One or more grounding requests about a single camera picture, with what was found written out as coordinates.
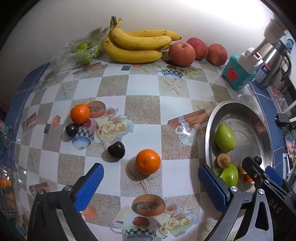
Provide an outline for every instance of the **plastic bag of green fruit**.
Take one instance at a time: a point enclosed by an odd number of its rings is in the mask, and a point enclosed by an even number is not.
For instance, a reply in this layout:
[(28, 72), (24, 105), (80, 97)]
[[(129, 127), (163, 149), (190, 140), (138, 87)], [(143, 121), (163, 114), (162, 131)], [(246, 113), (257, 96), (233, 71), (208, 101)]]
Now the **plastic bag of green fruit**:
[(52, 71), (60, 73), (79, 67), (95, 64), (102, 53), (102, 40), (106, 36), (106, 31), (96, 31), (87, 37), (76, 39), (67, 43), (51, 61)]

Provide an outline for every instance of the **bottle label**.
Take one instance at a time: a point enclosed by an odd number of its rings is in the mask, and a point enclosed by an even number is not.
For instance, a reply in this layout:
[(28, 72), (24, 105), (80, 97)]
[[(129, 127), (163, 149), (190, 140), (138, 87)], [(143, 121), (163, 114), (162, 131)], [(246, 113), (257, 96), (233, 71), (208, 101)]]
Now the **bottle label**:
[(0, 119), (0, 131), (5, 132), (7, 129), (6, 124)]
[(255, 80), (260, 83), (270, 71), (270, 67), (264, 64), (255, 76)]

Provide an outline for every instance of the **thermos handle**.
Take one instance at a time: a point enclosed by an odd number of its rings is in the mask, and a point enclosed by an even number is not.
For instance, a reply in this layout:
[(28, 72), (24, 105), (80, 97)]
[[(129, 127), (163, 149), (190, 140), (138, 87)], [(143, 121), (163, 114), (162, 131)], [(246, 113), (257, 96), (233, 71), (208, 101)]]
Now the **thermos handle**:
[(286, 59), (287, 59), (287, 61), (288, 61), (288, 69), (287, 69), (287, 71), (284, 73), (283, 77), (281, 78), (281, 82), (284, 81), (284, 79), (290, 74), (291, 69), (292, 69), (292, 63), (291, 63), (290, 57), (287, 55), (286, 52), (283, 54), (283, 56), (285, 56)]

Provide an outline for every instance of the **cup handle print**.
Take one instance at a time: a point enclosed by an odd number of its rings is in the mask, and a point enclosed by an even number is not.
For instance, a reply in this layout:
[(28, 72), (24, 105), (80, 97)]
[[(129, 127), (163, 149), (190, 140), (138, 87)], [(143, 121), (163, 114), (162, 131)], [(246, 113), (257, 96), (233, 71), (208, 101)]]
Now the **cup handle print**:
[(111, 223), (111, 224), (109, 225), (110, 230), (111, 230), (113, 233), (115, 233), (115, 234), (122, 234), (122, 235), (125, 235), (125, 232), (117, 232), (117, 231), (113, 230), (113, 225), (114, 225), (114, 224), (116, 224), (117, 226), (120, 226), (120, 227), (122, 227), (122, 228), (124, 229), (123, 224), (121, 224), (121, 223), (119, 223), (119, 222), (113, 222), (113, 223)]

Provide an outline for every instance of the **teal box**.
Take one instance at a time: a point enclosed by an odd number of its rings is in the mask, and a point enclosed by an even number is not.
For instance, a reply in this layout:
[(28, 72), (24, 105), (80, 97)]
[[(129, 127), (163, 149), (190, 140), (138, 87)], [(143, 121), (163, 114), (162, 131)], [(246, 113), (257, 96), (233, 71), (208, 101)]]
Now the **teal box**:
[(229, 62), (224, 68), (222, 75), (235, 90), (243, 88), (256, 76), (256, 71), (248, 74), (247, 71), (237, 62), (238, 55), (231, 55)]

